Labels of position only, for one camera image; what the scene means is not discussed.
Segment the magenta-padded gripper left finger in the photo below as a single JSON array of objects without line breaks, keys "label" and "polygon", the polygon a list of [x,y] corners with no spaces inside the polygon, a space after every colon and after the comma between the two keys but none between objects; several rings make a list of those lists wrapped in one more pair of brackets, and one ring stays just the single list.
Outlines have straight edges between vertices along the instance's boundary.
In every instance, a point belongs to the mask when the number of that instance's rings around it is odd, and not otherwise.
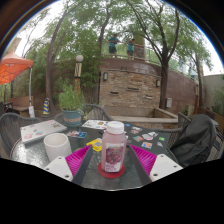
[{"label": "magenta-padded gripper left finger", "polygon": [[81,185],[92,156],[92,146],[88,145],[67,157],[58,156],[44,170],[76,185]]}]

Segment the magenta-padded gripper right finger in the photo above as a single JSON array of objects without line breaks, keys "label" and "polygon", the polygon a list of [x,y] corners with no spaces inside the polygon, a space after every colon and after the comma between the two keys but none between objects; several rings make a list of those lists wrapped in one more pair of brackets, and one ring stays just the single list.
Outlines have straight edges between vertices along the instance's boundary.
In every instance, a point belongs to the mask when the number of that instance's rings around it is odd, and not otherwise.
[{"label": "magenta-padded gripper right finger", "polygon": [[128,154],[143,185],[155,182],[182,169],[179,164],[165,154],[155,155],[134,145],[129,146]]}]

